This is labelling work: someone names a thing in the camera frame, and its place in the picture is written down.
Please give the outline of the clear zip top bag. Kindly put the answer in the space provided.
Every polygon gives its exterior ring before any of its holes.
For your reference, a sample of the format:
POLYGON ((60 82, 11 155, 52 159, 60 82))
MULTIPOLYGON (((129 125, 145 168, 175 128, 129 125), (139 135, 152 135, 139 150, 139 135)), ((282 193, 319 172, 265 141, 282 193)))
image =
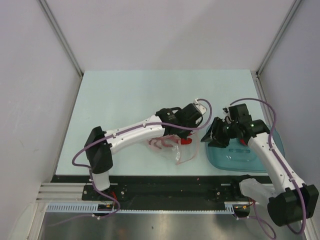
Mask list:
POLYGON ((155 155, 168 159, 174 162, 176 165, 192 161, 195 159, 200 151, 200 139, 198 131, 191 132, 187 138, 192 139, 192 143, 189 145, 179 145, 172 148, 163 148, 162 150, 149 147, 147 139, 143 143, 144 145, 155 155))

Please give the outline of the red fake lobster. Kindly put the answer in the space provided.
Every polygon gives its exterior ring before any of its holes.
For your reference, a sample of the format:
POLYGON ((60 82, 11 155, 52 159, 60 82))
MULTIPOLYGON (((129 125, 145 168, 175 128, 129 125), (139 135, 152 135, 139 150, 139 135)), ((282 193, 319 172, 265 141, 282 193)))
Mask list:
POLYGON ((150 148, 156 150, 162 150, 164 148, 173 148, 180 145, 190 145, 192 143, 192 139, 188 138, 180 138, 175 135, 163 136, 163 137, 155 137, 147 140, 147 144, 150 148))

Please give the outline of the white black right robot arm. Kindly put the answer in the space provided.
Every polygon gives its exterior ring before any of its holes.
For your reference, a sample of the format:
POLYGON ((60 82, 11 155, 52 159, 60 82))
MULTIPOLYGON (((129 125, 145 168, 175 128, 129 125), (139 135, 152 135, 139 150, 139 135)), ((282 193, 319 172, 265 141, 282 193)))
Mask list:
POLYGON ((246 175, 230 188, 231 196, 237 201, 248 197, 266 207, 279 227, 296 222, 305 227, 314 214, 319 191, 315 185, 307 185, 290 167, 268 126, 260 119, 227 123, 215 117, 201 141, 209 147, 226 148, 231 139, 244 140, 260 159, 273 185, 269 188, 246 175))

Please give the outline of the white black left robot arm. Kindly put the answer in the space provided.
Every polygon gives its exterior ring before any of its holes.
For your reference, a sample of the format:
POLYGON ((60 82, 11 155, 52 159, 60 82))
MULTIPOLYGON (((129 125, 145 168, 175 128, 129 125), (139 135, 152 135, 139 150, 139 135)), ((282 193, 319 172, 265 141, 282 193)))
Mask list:
POLYGON ((93 194, 100 200, 110 196, 109 170, 113 155, 131 145, 166 136, 186 139, 202 123, 207 109, 200 103, 190 103, 184 108, 162 108, 151 117, 136 124, 103 131, 100 126, 91 130, 85 143, 86 158, 95 184, 93 194))

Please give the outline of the teal translucent plastic container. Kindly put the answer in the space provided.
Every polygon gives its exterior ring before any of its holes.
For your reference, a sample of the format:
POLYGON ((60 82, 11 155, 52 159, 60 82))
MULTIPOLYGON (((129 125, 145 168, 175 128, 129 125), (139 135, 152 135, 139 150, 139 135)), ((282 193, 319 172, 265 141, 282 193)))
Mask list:
POLYGON ((208 161, 216 168, 234 172, 265 173, 267 170, 257 154, 247 145, 231 139, 228 147, 217 148, 205 146, 208 161))

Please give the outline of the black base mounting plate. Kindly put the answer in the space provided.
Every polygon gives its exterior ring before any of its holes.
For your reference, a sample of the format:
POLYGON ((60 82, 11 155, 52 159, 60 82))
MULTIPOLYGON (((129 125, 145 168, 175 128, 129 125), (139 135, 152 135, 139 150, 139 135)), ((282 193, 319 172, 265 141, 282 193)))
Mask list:
POLYGON ((205 202, 247 201, 240 193, 239 183, 255 179, 270 184, 268 176, 216 175, 216 176, 111 176, 110 187, 102 193, 119 202, 129 202, 135 197, 155 197, 156 200, 197 199, 205 202))

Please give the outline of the right aluminium corner post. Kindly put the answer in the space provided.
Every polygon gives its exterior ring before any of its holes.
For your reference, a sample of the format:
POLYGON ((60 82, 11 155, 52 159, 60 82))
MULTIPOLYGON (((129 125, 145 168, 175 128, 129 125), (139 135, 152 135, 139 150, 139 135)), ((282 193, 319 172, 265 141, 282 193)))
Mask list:
POLYGON ((287 29, 289 28, 290 24, 292 23, 295 15, 299 11, 301 5, 304 3, 304 0, 294 0, 286 13, 283 21, 281 22, 274 38, 271 41, 270 46, 268 47, 265 55, 263 56, 255 74, 260 77, 263 73, 265 67, 267 66, 268 62, 270 61, 272 55, 276 51, 278 45, 280 44, 282 38, 284 37, 287 29))

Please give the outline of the aluminium corner post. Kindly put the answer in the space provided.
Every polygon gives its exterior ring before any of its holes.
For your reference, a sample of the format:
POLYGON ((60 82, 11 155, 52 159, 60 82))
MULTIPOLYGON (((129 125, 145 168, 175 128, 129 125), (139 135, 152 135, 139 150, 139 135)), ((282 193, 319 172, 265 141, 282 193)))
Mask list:
POLYGON ((68 60, 70 61, 72 67, 76 71, 77 75, 80 77, 80 79, 84 76, 84 71, 81 69, 81 66, 65 36, 63 33, 53 11, 51 10, 48 2, 46 0, 37 0, 36 1, 42 10, 45 18, 47 19, 53 33, 57 37, 57 40, 59 41, 62 49, 64 50, 68 60))
POLYGON ((290 24, 292 23, 295 15, 299 11, 301 5, 304 3, 304 0, 294 0, 286 13, 283 21, 281 22, 274 38, 271 41, 270 46, 268 47, 265 55, 263 56, 255 74, 260 77, 263 73, 265 67, 267 66, 268 62, 270 61, 272 55, 276 51, 278 45, 280 44, 282 38, 284 37, 287 29, 289 28, 290 24))

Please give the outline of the aluminium front frame rail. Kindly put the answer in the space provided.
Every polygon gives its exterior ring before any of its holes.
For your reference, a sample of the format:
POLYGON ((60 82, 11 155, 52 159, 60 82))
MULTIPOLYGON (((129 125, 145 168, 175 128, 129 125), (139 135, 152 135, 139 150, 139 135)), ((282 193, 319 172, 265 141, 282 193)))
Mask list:
MULTIPOLYGON (((248 193, 242 196, 247 198, 247 201, 250 198, 248 193)), ((43 185, 40 187, 40 190, 36 199, 38 201, 52 201, 52 202, 54 201, 56 202, 59 202, 59 201, 60 202, 63 202, 63 201, 106 202, 106 201, 110 201, 111 198, 113 197, 102 193, 102 191, 100 193, 97 192, 91 184, 86 184, 86 185, 70 185, 70 186, 43 185)), ((206 202, 204 200, 195 199, 195 198, 172 198, 172 199, 166 199, 164 201, 160 201, 155 197, 134 197, 133 200, 130 200, 128 202, 120 202, 120 203, 124 205, 129 205, 129 204, 156 205, 156 204, 162 204, 162 203, 168 204, 169 202, 191 203, 192 201, 195 204, 198 204, 201 201, 204 203, 214 203, 214 202, 206 202)), ((233 201, 223 201, 220 203, 224 203, 224 202, 245 202, 245 201, 233 200, 233 201)))

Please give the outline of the left aluminium corner post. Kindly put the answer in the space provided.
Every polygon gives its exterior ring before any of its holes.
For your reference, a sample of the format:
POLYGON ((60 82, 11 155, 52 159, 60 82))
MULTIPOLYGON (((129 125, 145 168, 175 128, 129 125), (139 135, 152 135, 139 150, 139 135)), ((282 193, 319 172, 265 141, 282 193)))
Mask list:
POLYGON ((84 76, 84 71, 81 69, 81 66, 65 36, 63 33, 53 11, 51 10, 48 2, 46 0, 37 0, 36 1, 42 10, 45 18, 47 19, 53 33, 57 37, 57 40, 59 41, 62 49, 64 50, 68 60, 70 61, 72 67, 76 71, 77 75, 80 77, 80 79, 84 76))

